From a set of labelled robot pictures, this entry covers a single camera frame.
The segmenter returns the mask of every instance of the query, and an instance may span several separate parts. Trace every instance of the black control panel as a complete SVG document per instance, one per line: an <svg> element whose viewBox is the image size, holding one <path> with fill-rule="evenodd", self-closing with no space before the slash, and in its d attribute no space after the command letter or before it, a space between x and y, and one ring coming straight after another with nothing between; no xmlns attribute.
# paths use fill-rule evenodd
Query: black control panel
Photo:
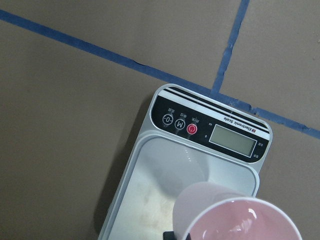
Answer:
<svg viewBox="0 0 320 240"><path fill-rule="evenodd" d="M230 115L223 111L225 118L230 118ZM264 155L269 141L248 131L242 130L236 126L228 124L226 121L218 120L199 111L193 110L187 106L179 104L175 101L157 96L153 108L151 110L151 119L156 127L171 134L177 135L184 139L188 139L197 144L201 144L213 150L227 154L236 159L247 163L254 163L261 159ZM210 141L215 125L237 132L243 136L253 139L255 144L250 156L238 153Z"/></svg>

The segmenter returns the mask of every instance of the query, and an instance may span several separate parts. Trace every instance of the m button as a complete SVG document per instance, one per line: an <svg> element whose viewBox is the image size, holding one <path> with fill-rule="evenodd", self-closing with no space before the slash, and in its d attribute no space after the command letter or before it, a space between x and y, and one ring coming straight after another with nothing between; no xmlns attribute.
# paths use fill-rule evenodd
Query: m button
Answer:
<svg viewBox="0 0 320 240"><path fill-rule="evenodd" d="M178 130L182 130L185 128L186 126L186 122L184 119L177 119L175 122L174 122L174 126L176 129Z"/></svg>

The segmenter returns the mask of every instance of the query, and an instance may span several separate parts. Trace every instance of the pink plastic cup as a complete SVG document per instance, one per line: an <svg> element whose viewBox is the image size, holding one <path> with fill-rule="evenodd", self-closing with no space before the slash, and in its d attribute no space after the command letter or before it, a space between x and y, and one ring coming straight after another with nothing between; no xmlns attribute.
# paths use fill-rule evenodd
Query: pink plastic cup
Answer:
<svg viewBox="0 0 320 240"><path fill-rule="evenodd" d="M178 196L173 231L177 240L302 240L278 207L210 182L195 183Z"/></svg>

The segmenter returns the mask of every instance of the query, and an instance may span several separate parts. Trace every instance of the lcd screen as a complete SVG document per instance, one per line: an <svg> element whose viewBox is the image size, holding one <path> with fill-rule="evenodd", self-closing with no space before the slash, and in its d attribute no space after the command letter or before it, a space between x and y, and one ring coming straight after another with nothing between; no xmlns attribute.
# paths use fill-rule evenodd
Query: lcd screen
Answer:
<svg viewBox="0 0 320 240"><path fill-rule="evenodd" d="M257 143L252 138L217 124L213 129L209 142L248 157L251 157Z"/></svg>

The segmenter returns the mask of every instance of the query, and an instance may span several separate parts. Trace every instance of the tare button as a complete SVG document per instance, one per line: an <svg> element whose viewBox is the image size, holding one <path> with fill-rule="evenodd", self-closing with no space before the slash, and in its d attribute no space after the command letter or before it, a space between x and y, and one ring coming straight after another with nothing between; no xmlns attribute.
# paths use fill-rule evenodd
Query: tare button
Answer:
<svg viewBox="0 0 320 240"><path fill-rule="evenodd" d="M174 117L171 114L166 114L162 117L162 122L166 126L169 126L170 124L172 124L173 121L174 121Z"/></svg>
<svg viewBox="0 0 320 240"><path fill-rule="evenodd" d="M197 125L190 123L187 127L186 127L186 131L188 134L193 135L197 132L198 127Z"/></svg>

